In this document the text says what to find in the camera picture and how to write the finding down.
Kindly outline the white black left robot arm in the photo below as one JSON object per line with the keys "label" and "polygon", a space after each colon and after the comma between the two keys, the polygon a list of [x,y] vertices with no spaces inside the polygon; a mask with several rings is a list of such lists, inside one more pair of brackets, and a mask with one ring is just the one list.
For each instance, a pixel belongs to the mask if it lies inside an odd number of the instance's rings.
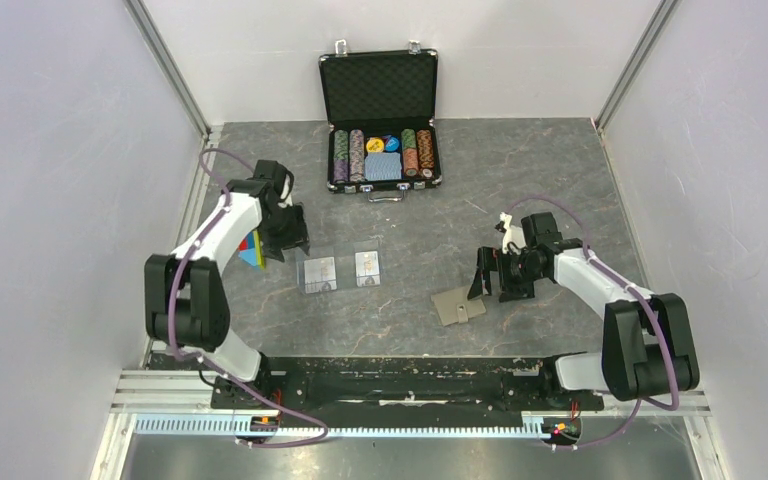
{"label": "white black left robot arm", "polygon": [[262,373],[264,355],[230,327],[222,273],[242,240],[256,234],[263,257],[283,261],[287,250],[309,250],[304,209],[292,199],[294,175],[260,160],[248,179],[230,180],[207,219],[169,254],[153,254],[144,266],[147,335],[178,359],[194,358],[236,378],[235,392],[250,407],[266,405],[274,381]]}

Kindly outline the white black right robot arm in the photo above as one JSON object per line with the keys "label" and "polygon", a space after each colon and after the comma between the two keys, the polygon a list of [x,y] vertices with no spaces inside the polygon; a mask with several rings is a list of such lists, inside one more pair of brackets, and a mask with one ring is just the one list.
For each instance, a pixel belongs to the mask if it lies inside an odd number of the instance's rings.
{"label": "white black right robot arm", "polygon": [[502,242],[478,249],[468,299],[492,294],[500,302],[532,299],[536,283],[548,280],[602,321],[599,351],[547,360],[548,374],[537,382],[545,405],[562,408],[578,391],[592,391],[675,410],[681,393],[698,386],[700,369],[680,296],[657,294],[626,279],[581,239],[564,237],[550,212],[526,216],[520,225],[503,213],[496,228]]}

